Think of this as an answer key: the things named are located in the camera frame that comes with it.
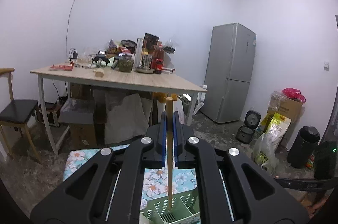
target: glass jar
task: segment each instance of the glass jar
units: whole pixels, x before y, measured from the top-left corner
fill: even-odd
[[[119,71],[131,72],[133,66],[134,66],[134,60],[131,58],[119,59]]]

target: plastic bag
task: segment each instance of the plastic bag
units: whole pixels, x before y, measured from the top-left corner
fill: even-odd
[[[109,44],[108,44],[108,53],[110,54],[118,54],[121,51],[118,49],[119,46],[116,44],[116,42],[114,42],[112,39],[110,40]]]
[[[273,118],[271,119],[271,122],[268,125],[265,134],[271,141],[274,152],[276,151],[280,141],[282,140],[283,135],[286,133],[290,123],[291,119],[286,118],[279,113],[275,113],[273,115]]]
[[[143,109],[138,93],[124,97],[121,105],[114,106],[111,111],[107,112],[104,131],[105,143],[119,143],[139,135],[145,135],[149,125],[144,110],[147,115],[148,113],[150,115],[151,107],[147,106],[147,109]]]
[[[301,94],[299,89],[293,89],[293,88],[286,88],[282,90],[282,93],[284,93],[288,98],[290,99],[298,99],[302,103],[306,103],[305,97]]]
[[[163,50],[166,52],[166,53],[174,53],[175,52],[175,49],[179,46],[179,44],[177,42],[175,42],[173,40],[173,38],[170,38],[169,41],[166,41],[164,44],[163,44]]]
[[[270,103],[269,103],[269,107],[273,110],[273,111],[278,111],[279,110],[279,106],[281,105],[281,101],[286,101],[288,99],[288,97],[279,91],[274,91],[271,94],[271,99],[270,99]]]
[[[256,141],[252,151],[252,159],[258,166],[273,175],[278,159],[274,154],[273,143],[265,133]]]
[[[98,48],[96,47],[84,47],[82,52],[78,55],[78,62],[81,63],[89,63],[93,62],[93,58],[95,58],[97,54]]]

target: green plastic basket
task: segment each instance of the green plastic basket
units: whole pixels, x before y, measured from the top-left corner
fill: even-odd
[[[154,224],[192,224],[200,221],[198,190],[188,190],[172,196],[172,210],[169,211],[168,196],[148,200],[140,211]]]

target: wooden stick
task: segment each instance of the wooden stick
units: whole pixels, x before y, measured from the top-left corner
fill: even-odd
[[[6,146],[7,146],[8,153],[10,154],[11,158],[13,158],[13,159],[14,159],[14,157],[13,157],[13,153],[12,153],[12,149],[11,149],[11,146],[10,146],[10,144],[9,144],[9,143],[8,143],[8,141],[7,141],[7,138],[6,138],[5,132],[4,132],[4,131],[3,131],[3,129],[2,129],[2,125],[0,125],[0,132],[1,132],[1,134],[2,134],[2,138],[3,138],[3,140],[5,141],[5,144],[6,144]]]
[[[173,145],[173,98],[167,97],[166,115],[167,115],[167,158],[168,158],[168,205],[169,211],[172,208],[172,145]]]
[[[30,144],[30,146],[32,147],[33,149],[33,153],[35,154],[35,157],[37,158],[37,160],[40,162],[40,164],[42,165],[42,160],[41,160],[41,157],[37,151],[37,149],[35,148],[34,144],[33,144],[33,141],[32,141],[32,138],[30,137],[30,134],[29,134],[29,129],[27,127],[27,124],[25,125],[25,132],[26,132],[26,135],[27,135],[27,138],[28,138],[28,142]]]
[[[13,97],[12,74],[11,73],[8,74],[8,88],[9,88],[9,91],[10,91],[11,101],[13,101],[14,97]]]

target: table leg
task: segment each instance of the table leg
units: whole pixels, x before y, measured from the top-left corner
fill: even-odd
[[[151,93],[151,110],[150,110],[150,117],[149,117],[149,126],[153,124],[153,109],[154,109],[154,93]]]
[[[67,95],[68,95],[68,99],[70,98],[70,82],[66,82],[67,84]]]
[[[70,129],[70,127],[68,126],[68,127],[64,130],[64,132],[63,132],[62,136],[60,137],[59,141],[56,143],[56,149],[57,149],[57,150],[60,149],[60,146],[61,146],[63,140],[65,139],[66,134],[69,132],[69,129]]]
[[[46,104],[45,104],[45,94],[43,90],[43,78],[41,75],[38,75],[38,86],[39,86],[39,96],[40,96],[40,104],[41,104],[41,111],[42,111],[42,117],[43,121],[45,123],[46,132],[48,135],[48,139],[50,142],[50,145],[52,146],[53,152],[55,155],[57,155],[57,148],[55,146],[55,142],[52,136],[52,132],[50,131],[49,121],[47,117],[47,111],[46,111]]]
[[[191,101],[190,101],[190,105],[188,109],[188,116],[187,116],[187,121],[186,121],[186,124],[188,126],[190,126],[192,123],[192,115],[194,113],[194,109],[195,109],[195,105],[197,101],[197,95],[198,95],[198,92],[194,92],[194,94],[192,95]]]

